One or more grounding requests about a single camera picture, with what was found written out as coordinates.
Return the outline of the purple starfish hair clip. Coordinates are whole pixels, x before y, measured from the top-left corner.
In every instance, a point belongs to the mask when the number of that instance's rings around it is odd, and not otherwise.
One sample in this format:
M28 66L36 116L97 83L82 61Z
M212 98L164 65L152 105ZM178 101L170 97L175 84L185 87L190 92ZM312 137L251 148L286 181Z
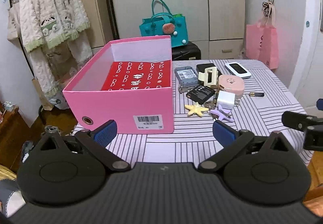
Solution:
M215 117L216 120L234 122L232 117L232 111L230 109L225 109L221 105L215 107L214 109L210 109L210 114Z

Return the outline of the white usb wall charger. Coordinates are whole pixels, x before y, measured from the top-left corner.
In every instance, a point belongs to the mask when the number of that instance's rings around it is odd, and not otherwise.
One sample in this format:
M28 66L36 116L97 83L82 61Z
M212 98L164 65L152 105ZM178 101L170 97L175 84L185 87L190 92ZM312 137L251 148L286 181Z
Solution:
M240 104L240 99L236 98L236 95L231 92L220 90L216 99L216 107L222 109L232 110L234 106Z

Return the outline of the silver keys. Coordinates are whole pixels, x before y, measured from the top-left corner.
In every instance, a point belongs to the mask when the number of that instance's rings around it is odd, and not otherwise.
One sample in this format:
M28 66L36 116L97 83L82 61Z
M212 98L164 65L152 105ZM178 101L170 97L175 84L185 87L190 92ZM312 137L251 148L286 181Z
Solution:
M215 93L210 99L203 103L203 107L208 109L215 109L217 104L218 93Z

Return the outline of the yellow starfish hair clip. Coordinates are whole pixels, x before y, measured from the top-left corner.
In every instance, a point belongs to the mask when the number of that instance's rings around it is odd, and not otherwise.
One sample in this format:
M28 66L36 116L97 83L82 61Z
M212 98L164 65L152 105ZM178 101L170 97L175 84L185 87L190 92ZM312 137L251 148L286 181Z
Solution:
M197 115L199 117L202 117L204 112L209 111L209 108L203 107L199 103L185 105L185 109L188 111L187 116Z

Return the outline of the black gold aa battery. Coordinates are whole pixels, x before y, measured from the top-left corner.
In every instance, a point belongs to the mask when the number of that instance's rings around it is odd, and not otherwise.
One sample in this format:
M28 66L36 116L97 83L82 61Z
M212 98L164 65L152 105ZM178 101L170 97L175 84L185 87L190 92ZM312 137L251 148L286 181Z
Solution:
M249 96L250 97L264 97L265 96L265 94L264 93L261 93L261 92L250 92L249 93Z

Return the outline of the black phone battery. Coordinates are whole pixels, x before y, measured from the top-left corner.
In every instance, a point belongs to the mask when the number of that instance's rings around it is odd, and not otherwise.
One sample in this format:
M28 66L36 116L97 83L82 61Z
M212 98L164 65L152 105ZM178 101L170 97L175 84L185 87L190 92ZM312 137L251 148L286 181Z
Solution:
M203 105L207 100L215 95L215 90L207 86L198 85L189 92L186 96L188 99L191 99L194 102L197 102L200 105Z

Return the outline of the pink round tape measure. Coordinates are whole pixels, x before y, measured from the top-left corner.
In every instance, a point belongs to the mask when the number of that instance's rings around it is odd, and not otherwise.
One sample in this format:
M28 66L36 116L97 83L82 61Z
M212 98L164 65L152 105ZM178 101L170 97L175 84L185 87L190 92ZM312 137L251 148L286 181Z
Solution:
M225 92L234 93L237 99L240 99L245 90L244 80L234 75L220 75L218 78L218 87Z

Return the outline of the pink cardboard storage box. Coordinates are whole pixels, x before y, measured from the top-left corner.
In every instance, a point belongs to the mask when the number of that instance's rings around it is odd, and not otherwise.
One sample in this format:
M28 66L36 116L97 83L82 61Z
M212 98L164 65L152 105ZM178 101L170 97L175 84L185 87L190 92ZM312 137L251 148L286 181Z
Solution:
M170 87L102 90L113 62L171 60L170 36L146 36L109 41L64 88L63 94L77 121L95 129L115 120L119 134L174 132L174 104Z

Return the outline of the cream claw hair clip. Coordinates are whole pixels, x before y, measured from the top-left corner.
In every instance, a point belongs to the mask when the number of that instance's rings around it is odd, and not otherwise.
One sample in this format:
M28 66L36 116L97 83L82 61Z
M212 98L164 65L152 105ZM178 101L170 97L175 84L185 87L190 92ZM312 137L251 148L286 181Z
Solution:
M217 67L207 67L204 72L198 73L198 80L203 84L203 86L209 88L216 88L218 82L218 69Z

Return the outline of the white mobile wifi router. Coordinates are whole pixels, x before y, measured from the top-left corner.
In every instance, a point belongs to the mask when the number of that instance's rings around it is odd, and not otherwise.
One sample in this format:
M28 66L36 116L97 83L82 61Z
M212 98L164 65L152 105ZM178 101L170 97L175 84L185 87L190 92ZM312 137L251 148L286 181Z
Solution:
M237 62L225 63L224 66L232 75L238 76L241 79L249 79L251 77L251 73Z

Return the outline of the grey device back cover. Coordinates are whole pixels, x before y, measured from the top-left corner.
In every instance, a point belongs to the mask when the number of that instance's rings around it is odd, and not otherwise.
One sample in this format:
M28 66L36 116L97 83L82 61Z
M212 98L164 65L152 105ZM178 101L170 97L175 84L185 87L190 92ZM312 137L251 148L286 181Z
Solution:
M198 85L198 75L191 66L175 68L175 76L182 87L192 87Z

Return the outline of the black power bank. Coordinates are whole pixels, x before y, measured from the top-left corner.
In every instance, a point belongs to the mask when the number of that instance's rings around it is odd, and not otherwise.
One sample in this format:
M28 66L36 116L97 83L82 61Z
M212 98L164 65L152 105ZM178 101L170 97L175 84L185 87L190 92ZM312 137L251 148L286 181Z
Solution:
M205 73L205 69L207 68L210 68L210 67L216 67L215 64L213 63L207 63L207 64L198 64L197 67L196 67L196 71L197 71L197 74L198 74L198 79L201 80L201 75L199 73ZM211 72L207 72L207 75L208 75L208 78L212 78L212 71ZM217 68L217 76L221 76L222 73L221 71Z

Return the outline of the striped white tablecloth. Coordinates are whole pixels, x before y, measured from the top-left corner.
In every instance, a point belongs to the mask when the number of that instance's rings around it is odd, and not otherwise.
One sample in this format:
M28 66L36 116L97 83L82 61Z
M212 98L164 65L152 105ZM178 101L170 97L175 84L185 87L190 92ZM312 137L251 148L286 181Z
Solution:
M303 113L304 109L283 83L262 62L241 60L251 77L244 81L245 90L240 104L232 109L234 122L227 125L235 130L247 129L255 135L268 137L275 130L283 133L305 164L312 152L303 148L304 137L300 131L283 126L281 116L285 111ZM175 68L196 67L198 61L172 61L171 83L174 104L174 132L170 134L119 134L106 147L131 165L147 163L186 163L198 165L222 149L214 138L214 119L209 112L202 117L187 116L185 105L193 101L178 91ZM250 97L250 92L264 93L264 97Z

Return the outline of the black clothes rack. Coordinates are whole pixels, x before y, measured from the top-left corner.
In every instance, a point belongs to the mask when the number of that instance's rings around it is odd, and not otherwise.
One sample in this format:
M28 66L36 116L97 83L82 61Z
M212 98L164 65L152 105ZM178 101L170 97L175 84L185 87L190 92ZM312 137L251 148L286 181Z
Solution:
M33 67L29 61L27 52L22 44L21 27L20 27L20 14L19 14L19 0L3 0L9 1L8 8L8 28L7 28L7 40L13 44L19 45L20 50L24 56L25 62L28 66L29 72L32 75L32 82L35 89L40 89L38 81L35 78Z

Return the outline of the red patterned paper liner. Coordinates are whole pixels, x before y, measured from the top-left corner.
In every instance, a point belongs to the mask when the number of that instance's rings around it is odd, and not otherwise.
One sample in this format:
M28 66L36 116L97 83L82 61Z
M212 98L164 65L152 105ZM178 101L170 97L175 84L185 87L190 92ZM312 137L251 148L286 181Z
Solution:
M171 86L171 60L113 62L102 90L152 89Z

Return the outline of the wooden side cabinet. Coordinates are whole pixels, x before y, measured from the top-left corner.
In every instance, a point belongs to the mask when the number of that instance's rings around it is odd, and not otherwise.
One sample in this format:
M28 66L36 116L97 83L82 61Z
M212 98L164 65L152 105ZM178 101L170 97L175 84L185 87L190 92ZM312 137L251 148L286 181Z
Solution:
M14 106L12 111L5 112L0 137L1 165L16 172L22 146L31 137L31 129L20 115L18 106Z

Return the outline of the pink paper shopping bag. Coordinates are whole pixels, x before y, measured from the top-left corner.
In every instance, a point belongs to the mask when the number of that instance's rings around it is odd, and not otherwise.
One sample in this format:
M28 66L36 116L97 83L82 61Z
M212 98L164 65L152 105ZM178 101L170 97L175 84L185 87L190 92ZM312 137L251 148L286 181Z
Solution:
M265 2L263 17L246 26L245 52L249 59L259 60L270 70L279 67L278 33L275 27L275 7Z

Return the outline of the black hard suitcase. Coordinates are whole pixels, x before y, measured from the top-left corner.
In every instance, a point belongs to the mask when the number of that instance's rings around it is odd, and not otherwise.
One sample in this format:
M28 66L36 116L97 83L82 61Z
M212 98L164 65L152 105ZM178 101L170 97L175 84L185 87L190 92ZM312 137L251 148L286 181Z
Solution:
M188 42L172 48L172 60L201 60L201 51L196 44Z

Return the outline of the cream knitted hanging pajamas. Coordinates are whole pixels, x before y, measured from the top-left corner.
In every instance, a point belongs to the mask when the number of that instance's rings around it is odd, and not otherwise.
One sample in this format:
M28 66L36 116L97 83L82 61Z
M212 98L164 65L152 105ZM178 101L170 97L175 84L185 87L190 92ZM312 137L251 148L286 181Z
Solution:
M92 57L82 0L18 0L19 33L44 96L56 101L71 69Z

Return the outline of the teal felt handbag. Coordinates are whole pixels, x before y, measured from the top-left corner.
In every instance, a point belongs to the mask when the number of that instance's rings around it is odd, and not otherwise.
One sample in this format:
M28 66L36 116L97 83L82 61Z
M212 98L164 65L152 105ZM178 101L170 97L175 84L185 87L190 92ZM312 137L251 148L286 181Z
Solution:
M156 1L162 4L166 12L154 12ZM143 19L142 24L139 26L141 36L169 35L172 47L187 45L189 39L185 16L183 14L173 15L163 0L152 0L151 7L151 18Z

